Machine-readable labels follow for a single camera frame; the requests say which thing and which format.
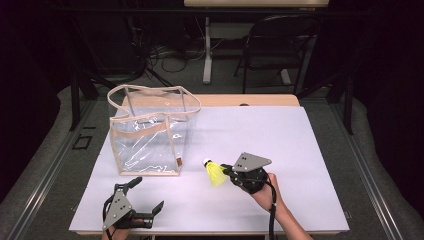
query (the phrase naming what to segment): clear plastic bag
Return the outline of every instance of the clear plastic bag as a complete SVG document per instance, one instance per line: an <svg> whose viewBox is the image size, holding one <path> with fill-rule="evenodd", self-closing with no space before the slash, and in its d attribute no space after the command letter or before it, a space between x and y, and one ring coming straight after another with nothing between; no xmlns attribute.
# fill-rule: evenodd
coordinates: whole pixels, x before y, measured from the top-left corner
<svg viewBox="0 0 424 240"><path fill-rule="evenodd" d="M183 87L134 85L110 90L108 101L119 174L179 175L200 101Z"/></svg>

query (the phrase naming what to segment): yellow shuttlecock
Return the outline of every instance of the yellow shuttlecock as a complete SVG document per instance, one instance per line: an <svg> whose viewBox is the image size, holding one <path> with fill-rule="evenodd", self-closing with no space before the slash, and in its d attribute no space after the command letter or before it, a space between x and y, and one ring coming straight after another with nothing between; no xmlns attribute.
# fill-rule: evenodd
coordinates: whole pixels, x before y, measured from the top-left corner
<svg viewBox="0 0 424 240"><path fill-rule="evenodd" d="M219 186L225 181L225 179L227 179L227 175L222 172L222 170L225 168L217 163L212 162L212 160L209 158L203 160L203 166L205 166L206 171L208 172L212 186Z"/></svg>

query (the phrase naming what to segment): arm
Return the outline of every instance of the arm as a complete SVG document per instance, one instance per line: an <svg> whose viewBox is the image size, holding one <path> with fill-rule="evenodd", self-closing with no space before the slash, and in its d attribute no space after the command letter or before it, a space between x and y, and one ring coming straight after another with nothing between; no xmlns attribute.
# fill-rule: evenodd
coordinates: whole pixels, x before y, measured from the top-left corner
<svg viewBox="0 0 424 240"><path fill-rule="evenodd" d="M287 238L290 240L311 240L311 236L300 226L296 218L287 208L286 204L281 197L281 193L278 187L277 177L273 173L269 173L269 181L274 186L277 194L277 207L275 212L275 219L281 225ZM266 211L271 209L272 204L272 193L271 188L268 185L264 185L262 190L251 195L256 202Z"/></svg>

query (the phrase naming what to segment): bag strap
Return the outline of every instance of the bag strap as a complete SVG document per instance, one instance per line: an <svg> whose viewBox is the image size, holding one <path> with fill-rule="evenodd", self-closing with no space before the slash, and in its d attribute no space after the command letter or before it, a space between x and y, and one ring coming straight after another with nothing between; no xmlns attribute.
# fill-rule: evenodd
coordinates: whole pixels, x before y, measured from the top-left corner
<svg viewBox="0 0 424 240"><path fill-rule="evenodd" d="M194 100L196 100L196 102L198 103L198 107L195 110L185 111L185 112L157 112L157 113L145 114L145 115L142 115L142 116L130 117L130 112L129 112L128 109L124 108L123 106L118 105L117 103L115 103L111 99L112 94L116 93L119 90L128 89L128 88L139 90L137 92L132 92L131 94L140 93L140 94L144 94L146 96L158 96L158 97L163 97L163 98L167 98L167 99L179 99L179 98L181 98L181 94L174 94L174 93L167 92L167 91L172 91L172 90L179 90L181 93L185 93L188 96L192 97ZM117 87L113 88L112 90L110 90L107 94L107 100L108 100L109 104L111 104L113 107L115 107L118 110L122 110L124 112L123 115L110 117L110 123L111 124L113 122L135 121L135 120L138 120L140 118L149 118L149 117L154 117L154 116L159 116L159 115L187 116L187 115L192 115L192 114L199 112L200 108L201 108L200 100L196 96L194 96L192 93L190 93L189 91L187 91L185 88L183 88L181 86L162 87L162 88L148 88L148 87L144 87L144 86L123 84L123 85L117 86Z"/></svg>

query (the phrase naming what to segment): white table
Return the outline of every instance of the white table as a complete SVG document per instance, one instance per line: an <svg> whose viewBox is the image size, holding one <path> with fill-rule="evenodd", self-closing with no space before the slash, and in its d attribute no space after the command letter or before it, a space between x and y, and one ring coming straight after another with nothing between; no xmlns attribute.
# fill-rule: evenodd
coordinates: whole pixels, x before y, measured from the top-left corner
<svg viewBox="0 0 424 240"><path fill-rule="evenodd" d="M253 7L253 8L323 8L328 6L329 0L184 0L186 7L222 8L222 7ZM209 17L205 23L205 68L203 72L203 83L211 83L212 53L211 38L241 38L246 36L252 24L229 23L217 24L219 30L211 33L212 27Z"/></svg>
<svg viewBox="0 0 424 240"><path fill-rule="evenodd" d="M248 98L237 97L249 103ZM144 177L128 191L137 212L150 212L165 201L153 228L133 229L132 234L267 235L269 214L228 180L212 187L202 165L205 157L232 165L241 152L273 161L264 168L277 174L283 198L306 231L335 234L349 230L302 107L218 105L203 107L198 114L180 176ZM132 179L118 175L107 137L69 230L101 234L104 201L116 183ZM278 224L275 232L283 233Z"/></svg>

